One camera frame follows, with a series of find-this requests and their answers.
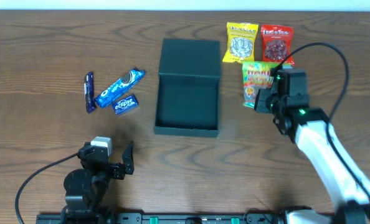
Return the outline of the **Haribo gummy worms bag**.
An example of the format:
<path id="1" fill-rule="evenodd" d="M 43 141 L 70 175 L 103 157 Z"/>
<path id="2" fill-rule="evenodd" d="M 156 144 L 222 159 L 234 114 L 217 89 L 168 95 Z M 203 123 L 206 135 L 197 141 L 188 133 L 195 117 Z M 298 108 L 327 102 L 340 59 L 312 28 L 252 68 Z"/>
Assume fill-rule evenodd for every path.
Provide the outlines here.
<path id="1" fill-rule="evenodd" d="M 272 68 L 278 63 L 274 62 L 244 62 L 242 64 L 242 76 L 244 87 L 244 106 L 253 108 L 259 89 L 272 87 L 273 77 L 270 75 Z"/>

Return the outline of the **red snack bag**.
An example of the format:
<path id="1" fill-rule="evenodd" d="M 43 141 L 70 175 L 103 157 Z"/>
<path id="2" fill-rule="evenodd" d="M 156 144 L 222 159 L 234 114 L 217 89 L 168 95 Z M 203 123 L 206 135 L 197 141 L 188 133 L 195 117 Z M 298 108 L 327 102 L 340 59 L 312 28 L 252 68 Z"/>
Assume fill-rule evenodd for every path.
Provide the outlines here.
<path id="1" fill-rule="evenodd" d="M 262 24 L 260 33 L 264 62 L 281 62 L 290 55 L 293 27 Z"/>

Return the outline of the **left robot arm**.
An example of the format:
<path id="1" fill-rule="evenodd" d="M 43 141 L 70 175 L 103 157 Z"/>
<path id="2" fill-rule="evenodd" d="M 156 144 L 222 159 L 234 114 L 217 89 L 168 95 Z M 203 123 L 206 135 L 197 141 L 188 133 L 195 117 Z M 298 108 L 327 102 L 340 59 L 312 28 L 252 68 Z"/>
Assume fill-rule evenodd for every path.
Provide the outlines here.
<path id="1" fill-rule="evenodd" d="M 116 223 L 116 215 L 102 206 L 110 181 L 123 180 L 134 173 L 133 141 L 122 154 L 122 161 L 112 163 L 110 138 L 97 136 L 86 142 L 76 155 L 81 169 L 70 172 L 64 179 L 67 206 L 61 212 L 62 223 Z"/>

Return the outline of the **blue Eclipse mint tin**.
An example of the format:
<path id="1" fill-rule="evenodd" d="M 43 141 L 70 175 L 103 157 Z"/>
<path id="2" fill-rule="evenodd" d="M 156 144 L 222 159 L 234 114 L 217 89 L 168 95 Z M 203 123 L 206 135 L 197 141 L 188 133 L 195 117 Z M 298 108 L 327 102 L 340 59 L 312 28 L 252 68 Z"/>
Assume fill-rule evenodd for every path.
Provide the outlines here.
<path id="1" fill-rule="evenodd" d="M 113 111 L 118 116 L 125 114 L 137 107 L 139 107 L 139 103 L 135 95 L 129 95 L 112 104 Z"/>

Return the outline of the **yellow snack bag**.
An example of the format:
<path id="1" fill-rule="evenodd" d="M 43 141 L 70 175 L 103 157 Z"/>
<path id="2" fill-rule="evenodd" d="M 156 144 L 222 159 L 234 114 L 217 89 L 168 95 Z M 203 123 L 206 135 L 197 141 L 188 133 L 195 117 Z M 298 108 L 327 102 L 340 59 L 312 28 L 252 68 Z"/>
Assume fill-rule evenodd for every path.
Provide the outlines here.
<path id="1" fill-rule="evenodd" d="M 223 62 L 244 63 L 255 60 L 255 40 L 259 31 L 259 25 L 253 23 L 227 23 L 227 49 Z"/>

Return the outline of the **dark blue candy bar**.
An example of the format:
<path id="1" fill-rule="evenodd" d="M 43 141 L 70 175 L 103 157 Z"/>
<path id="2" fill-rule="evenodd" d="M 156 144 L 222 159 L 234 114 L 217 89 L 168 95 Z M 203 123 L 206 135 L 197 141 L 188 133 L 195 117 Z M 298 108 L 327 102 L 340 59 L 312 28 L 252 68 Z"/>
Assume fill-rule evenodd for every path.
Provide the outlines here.
<path id="1" fill-rule="evenodd" d="M 85 107 L 88 114 L 96 110 L 96 103 L 94 99 L 94 82 L 93 72 L 88 72 L 84 78 L 84 95 L 85 95 Z"/>

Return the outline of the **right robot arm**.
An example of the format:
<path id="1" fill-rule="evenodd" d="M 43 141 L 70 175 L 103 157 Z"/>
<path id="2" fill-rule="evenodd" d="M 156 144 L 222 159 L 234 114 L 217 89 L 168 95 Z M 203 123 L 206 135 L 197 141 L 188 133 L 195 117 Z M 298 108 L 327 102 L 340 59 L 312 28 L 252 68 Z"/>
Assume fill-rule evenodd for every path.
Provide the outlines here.
<path id="1" fill-rule="evenodd" d="M 254 109 L 273 115 L 280 134 L 288 136 L 312 163 L 334 206 L 333 218 L 310 210 L 286 212 L 285 222 L 364 223 L 370 221 L 370 179 L 340 143 L 329 117 L 310 107 L 306 73 L 273 68 L 271 88 L 259 90 Z"/>

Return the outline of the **blue Oreo cookie pack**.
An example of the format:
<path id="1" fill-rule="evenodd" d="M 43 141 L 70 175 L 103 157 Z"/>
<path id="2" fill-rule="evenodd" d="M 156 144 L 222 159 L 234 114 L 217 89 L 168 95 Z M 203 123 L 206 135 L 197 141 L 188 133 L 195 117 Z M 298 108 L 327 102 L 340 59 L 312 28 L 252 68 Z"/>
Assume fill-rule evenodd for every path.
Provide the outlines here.
<path id="1" fill-rule="evenodd" d="M 119 97 L 130 90 L 134 85 L 136 85 L 145 75 L 144 70 L 138 70 L 134 68 L 128 71 L 125 75 L 119 78 L 115 83 L 111 84 L 106 90 L 100 93 L 96 98 L 96 104 L 105 108 L 111 105 Z"/>

